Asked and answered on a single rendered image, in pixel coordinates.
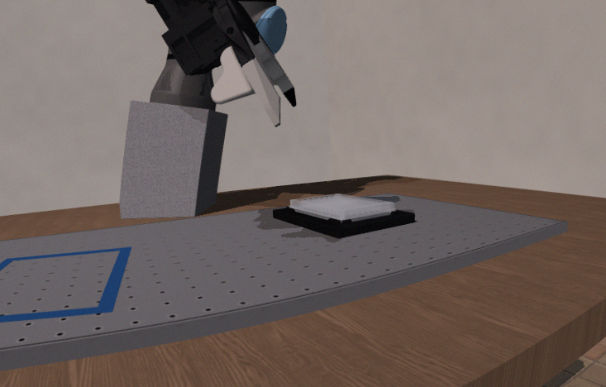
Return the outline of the blue tape outline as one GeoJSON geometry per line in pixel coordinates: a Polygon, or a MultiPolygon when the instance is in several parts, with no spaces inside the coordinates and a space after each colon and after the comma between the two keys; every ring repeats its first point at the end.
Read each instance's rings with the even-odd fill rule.
{"type": "Polygon", "coordinates": [[[98,250],[98,251],[81,251],[81,252],[72,252],[72,253],[64,253],[64,254],[54,254],[54,255],[45,255],[45,256],[28,256],[28,257],[18,257],[18,258],[9,258],[0,263],[0,270],[9,265],[14,260],[29,260],[29,259],[39,259],[39,258],[48,258],[48,257],[57,257],[57,256],[74,256],[74,255],[83,255],[83,254],[92,254],[92,253],[101,253],[101,252],[109,252],[109,251],[120,251],[113,266],[112,273],[108,279],[105,290],[103,291],[103,295],[100,299],[99,305],[94,308],[77,308],[77,309],[69,309],[69,310],[60,310],[60,311],[50,311],[50,312],[41,312],[41,313],[23,313],[23,314],[14,314],[14,315],[4,315],[0,316],[0,323],[4,322],[14,322],[14,321],[23,321],[23,320],[33,320],[33,319],[42,319],[42,318],[60,318],[60,317],[68,317],[68,316],[78,316],[78,315],[86,315],[86,314],[95,314],[95,313],[110,313],[114,309],[114,305],[117,299],[117,294],[122,282],[122,277],[126,268],[126,263],[128,261],[131,247],[124,248],[115,248],[115,249],[106,249],[106,250],[98,250]]]}

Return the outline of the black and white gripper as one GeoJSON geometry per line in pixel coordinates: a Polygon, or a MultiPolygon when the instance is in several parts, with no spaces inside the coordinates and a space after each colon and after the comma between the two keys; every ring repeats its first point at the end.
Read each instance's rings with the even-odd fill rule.
{"type": "Polygon", "coordinates": [[[146,2],[168,27],[162,37],[186,76],[222,66],[211,91],[216,104],[256,94],[275,127],[280,125],[280,96],[274,85],[296,106],[294,86],[238,0],[146,2]]]}

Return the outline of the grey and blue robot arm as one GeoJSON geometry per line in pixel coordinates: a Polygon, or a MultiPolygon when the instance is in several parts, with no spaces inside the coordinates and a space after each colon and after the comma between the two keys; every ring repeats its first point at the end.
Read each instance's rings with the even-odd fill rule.
{"type": "MultiPolygon", "coordinates": [[[[284,43],[287,17],[276,0],[238,0],[246,9],[259,33],[275,55],[284,43]]],[[[211,98],[214,87],[212,71],[207,74],[185,75],[168,50],[165,67],[150,95],[150,103],[163,103],[190,108],[216,110],[211,98]]]]}

